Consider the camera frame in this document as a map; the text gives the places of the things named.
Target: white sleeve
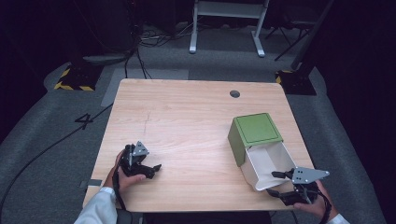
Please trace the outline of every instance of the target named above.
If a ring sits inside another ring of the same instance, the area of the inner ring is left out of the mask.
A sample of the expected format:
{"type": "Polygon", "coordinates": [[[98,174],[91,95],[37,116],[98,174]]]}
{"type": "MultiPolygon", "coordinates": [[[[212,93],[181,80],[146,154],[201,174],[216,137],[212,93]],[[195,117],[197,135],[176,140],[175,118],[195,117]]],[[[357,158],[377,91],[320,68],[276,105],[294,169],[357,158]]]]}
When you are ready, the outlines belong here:
{"type": "Polygon", "coordinates": [[[116,194],[114,189],[103,187],[82,209],[75,224],[80,223],[116,223],[116,194]]]}
{"type": "Polygon", "coordinates": [[[330,220],[327,224],[349,224],[349,222],[346,219],[344,219],[344,217],[341,216],[341,214],[338,214],[332,220],[330,220]]]}

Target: light wood tabletop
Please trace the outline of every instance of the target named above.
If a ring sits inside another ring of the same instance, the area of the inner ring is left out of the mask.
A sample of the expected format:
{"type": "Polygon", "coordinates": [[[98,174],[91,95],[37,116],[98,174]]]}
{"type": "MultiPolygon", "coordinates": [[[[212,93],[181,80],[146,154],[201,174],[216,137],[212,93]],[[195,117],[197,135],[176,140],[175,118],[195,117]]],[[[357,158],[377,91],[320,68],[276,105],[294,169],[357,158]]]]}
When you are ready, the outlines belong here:
{"type": "MultiPolygon", "coordinates": [[[[141,141],[153,179],[122,195],[133,212],[285,210],[255,191],[236,166],[227,136],[234,117],[269,113],[298,166],[313,168],[289,103],[276,83],[124,79],[92,179],[105,180],[125,145],[141,141]],[[233,98],[230,91],[238,91],[233,98]]],[[[292,190],[291,184],[282,186],[292,190]]],[[[100,187],[89,186],[85,205],[100,187]]]]}

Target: green box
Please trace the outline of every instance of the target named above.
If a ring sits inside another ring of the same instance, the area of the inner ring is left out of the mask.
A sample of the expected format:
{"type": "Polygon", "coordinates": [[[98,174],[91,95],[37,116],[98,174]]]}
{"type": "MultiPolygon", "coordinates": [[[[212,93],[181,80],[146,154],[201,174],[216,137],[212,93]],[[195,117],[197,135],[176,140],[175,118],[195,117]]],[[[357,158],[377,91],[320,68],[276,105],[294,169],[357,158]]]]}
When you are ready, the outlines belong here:
{"type": "Polygon", "coordinates": [[[255,190],[286,182],[271,173],[286,172],[296,166],[268,113],[233,118],[228,140],[236,165],[255,190]]]}

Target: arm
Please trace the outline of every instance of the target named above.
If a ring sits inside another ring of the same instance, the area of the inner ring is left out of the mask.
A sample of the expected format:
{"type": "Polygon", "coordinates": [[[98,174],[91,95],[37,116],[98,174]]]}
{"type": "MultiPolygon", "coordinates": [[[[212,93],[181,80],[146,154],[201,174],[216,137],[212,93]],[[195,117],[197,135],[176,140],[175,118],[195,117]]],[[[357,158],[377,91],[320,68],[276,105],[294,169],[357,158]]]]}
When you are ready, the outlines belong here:
{"type": "MultiPolygon", "coordinates": [[[[330,212],[329,221],[327,223],[328,224],[349,224],[349,222],[346,221],[343,218],[343,216],[341,216],[341,214],[338,213],[337,209],[334,206],[334,203],[332,202],[332,199],[330,198],[329,193],[323,187],[322,183],[320,181],[317,181],[317,184],[318,184],[319,190],[329,199],[330,204],[332,205],[332,211],[330,212]]],[[[295,203],[294,208],[308,212],[308,213],[312,213],[318,218],[322,218],[323,214],[325,213],[325,210],[326,210],[325,205],[324,205],[324,200],[322,197],[318,197],[313,204],[295,203]]]]}
{"type": "MultiPolygon", "coordinates": [[[[120,159],[119,153],[116,159],[114,167],[110,170],[107,175],[107,179],[98,193],[96,193],[87,205],[82,209],[78,216],[75,224],[79,223],[116,223],[117,222],[117,210],[116,210],[116,195],[113,189],[113,174],[117,169],[117,163],[120,159]]],[[[118,169],[119,182],[120,182],[120,193],[123,193],[126,189],[131,187],[133,184],[144,180],[144,175],[126,176],[121,168],[118,169]]]]}

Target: hand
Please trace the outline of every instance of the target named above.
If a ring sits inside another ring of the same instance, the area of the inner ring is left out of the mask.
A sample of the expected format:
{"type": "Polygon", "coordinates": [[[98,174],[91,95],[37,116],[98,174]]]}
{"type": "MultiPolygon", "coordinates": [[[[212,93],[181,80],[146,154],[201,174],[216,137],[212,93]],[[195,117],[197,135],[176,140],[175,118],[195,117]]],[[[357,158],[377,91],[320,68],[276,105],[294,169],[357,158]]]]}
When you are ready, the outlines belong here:
{"type": "MultiPolygon", "coordinates": [[[[338,211],[334,207],[334,204],[332,203],[332,199],[330,198],[330,195],[327,192],[327,190],[323,187],[322,183],[319,180],[317,180],[316,182],[318,184],[319,190],[327,197],[327,199],[329,199],[330,204],[332,205],[332,211],[330,212],[329,215],[329,221],[330,221],[338,215],[338,211]]],[[[299,209],[301,211],[305,211],[307,213],[312,213],[318,218],[323,218],[323,215],[326,211],[324,200],[321,196],[318,196],[318,198],[312,204],[295,203],[294,208],[299,209]]]]}
{"type": "MultiPolygon", "coordinates": [[[[119,155],[116,158],[116,163],[114,164],[114,167],[111,168],[110,172],[107,175],[107,179],[105,183],[103,184],[103,187],[109,187],[113,188],[113,175],[114,171],[117,169],[117,164],[119,163],[120,157],[122,155],[121,151],[119,155]]],[[[133,175],[133,176],[127,176],[122,169],[119,167],[119,183],[120,183],[120,193],[123,193],[126,189],[131,187],[133,184],[136,184],[144,179],[146,179],[145,175],[133,175]]]]}

